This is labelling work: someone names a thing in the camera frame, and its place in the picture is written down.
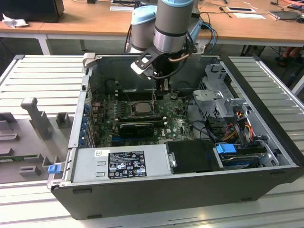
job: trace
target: power supply label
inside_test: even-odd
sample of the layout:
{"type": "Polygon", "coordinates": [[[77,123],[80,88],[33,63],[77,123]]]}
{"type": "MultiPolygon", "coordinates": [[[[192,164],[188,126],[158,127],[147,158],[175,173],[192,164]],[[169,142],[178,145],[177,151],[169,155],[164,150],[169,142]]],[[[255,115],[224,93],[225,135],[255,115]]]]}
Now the power supply label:
{"type": "Polygon", "coordinates": [[[109,153],[108,178],[147,176],[143,151],[109,153]]]}

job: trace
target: black plastic bracket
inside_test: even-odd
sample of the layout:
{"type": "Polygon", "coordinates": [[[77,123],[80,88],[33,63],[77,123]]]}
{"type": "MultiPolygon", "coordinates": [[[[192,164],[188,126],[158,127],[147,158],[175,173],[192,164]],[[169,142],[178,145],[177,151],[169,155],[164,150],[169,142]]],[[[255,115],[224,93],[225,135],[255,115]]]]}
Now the black plastic bracket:
{"type": "Polygon", "coordinates": [[[159,56],[163,55],[164,53],[160,52],[156,49],[155,46],[148,48],[145,50],[137,59],[135,59],[135,64],[141,69],[146,69],[154,60],[156,60],[159,56]]]}
{"type": "Polygon", "coordinates": [[[25,55],[15,55],[14,59],[23,59],[25,55]]]}

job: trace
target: wooden desk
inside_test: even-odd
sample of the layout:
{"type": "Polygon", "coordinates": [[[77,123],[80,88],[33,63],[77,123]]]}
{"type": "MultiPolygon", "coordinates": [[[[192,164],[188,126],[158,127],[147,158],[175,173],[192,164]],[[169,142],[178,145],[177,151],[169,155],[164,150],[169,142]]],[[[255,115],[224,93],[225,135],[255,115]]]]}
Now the wooden desk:
{"type": "MultiPolygon", "coordinates": [[[[280,11],[281,8],[270,5],[268,0],[246,0],[251,3],[252,6],[259,8],[254,9],[256,13],[268,13],[269,10],[280,11]]],[[[224,5],[222,1],[214,2],[219,5],[224,5]]],[[[279,1],[281,6],[286,6],[287,3],[279,1]]],[[[239,0],[231,0],[231,7],[250,7],[249,4],[240,2],[239,0]]],[[[201,12],[221,12],[219,6],[211,4],[200,4],[199,10],[201,12]]],[[[282,21],[276,20],[272,15],[262,15],[266,19],[246,19],[237,18],[234,14],[230,14],[232,18],[229,18],[227,14],[212,14],[210,13],[210,20],[212,27],[218,33],[218,43],[230,43],[230,44],[250,44],[248,42],[263,42],[265,46],[267,43],[275,45],[275,43],[285,43],[285,46],[302,46],[304,44],[304,25],[296,21],[282,21]]],[[[207,14],[203,13],[202,18],[208,22],[207,14]]],[[[202,30],[199,33],[199,38],[209,38],[210,32],[202,30]]]]}
{"type": "MultiPolygon", "coordinates": [[[[229,6],[248,7],[242,0],[229,0],[229,6]]],[[[221,12],[219,6],[223,1],[205,0],[199,4],[202,12],[221,12]]],[[[270,0],[246,0],[252,4],[256,13],[268,13],[268,10],[281,9],[270,5],[270,0]]],[[[10,29],[0,25],[2,37],[24,37],[38,39],[43,54],[51,54],[49,39],[79,39],[82,40],[125,40],[131,22],[131,12],[110,11],[111,3],[97,2],[87,4],[85,0],[63,0],[65,12],[58,23],[31,23],[29,27],[10,29]]],[[[280,0],[281,6],[287,5],[280,0]]],[[[296,21],[276,21],[271,15],[263,15],[266,19],[244,19],[230,14],[210,13],[212,27],[218,33],[218,44],[263,45],[263,46],[295,46],[304,44],[304,25],[296,21]]],[[[206,14],[201,15],[208,22],[206,14]]],[[[202,42],[208,42],[210,31],[202,30],[198,37],[202,42]]]]}
{"type": "Polygon", "coordinates": [[[11,28],[4,23],[0,23],[1,32],[15,32],[15,33],[39,33],[40,27],[43,22],[28,22],[29,26],[11,28]]]}
{"type": "Polygon", "coordinates": [[[65,11],[58,23],[44,23],[40,33],[126,36],[131,12],[110,11],[111,2],[87,4],[63,0],[65,11]]]}

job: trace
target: slotted metal surface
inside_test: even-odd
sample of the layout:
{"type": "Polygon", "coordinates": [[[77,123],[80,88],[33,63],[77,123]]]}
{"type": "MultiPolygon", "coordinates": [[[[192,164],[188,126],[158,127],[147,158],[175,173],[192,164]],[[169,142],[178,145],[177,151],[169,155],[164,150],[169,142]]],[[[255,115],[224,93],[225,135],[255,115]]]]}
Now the slotted metal surface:
{"type": "MultiPolygon", "coordinates": [[[[261,62],[252,57],[230,57],[244,78],[252,86],[275,119],[304,152],[304,109],[303,104],[261,62]]],[[[231,83],[239,97],[241,92],[231,83]]]]}
{"type": "Polygon", "coordinates": [[[25,56],[0,78],[0,112],[29,118],[20,107],[25,97],[36,97],[38,110],[48,117],[59,112],[74,116],[82,77],[83,56],[25,56]]]}

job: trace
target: blue cable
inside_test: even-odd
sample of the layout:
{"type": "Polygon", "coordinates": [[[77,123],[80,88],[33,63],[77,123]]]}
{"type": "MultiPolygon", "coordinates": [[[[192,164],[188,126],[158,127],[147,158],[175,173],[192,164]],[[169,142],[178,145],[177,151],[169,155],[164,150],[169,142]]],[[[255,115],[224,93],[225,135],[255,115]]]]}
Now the blue cable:
{"type": "Polygon", "coordinates": [[[214,33],[214,30],[207,24],[204,24],[211,32],[212,32],[212,35],[213,35],[213,44],[212,44],[212,49],[210,50],[210,53],[212,52],[214,46],[215,46],[215,33],[214,33]]]}

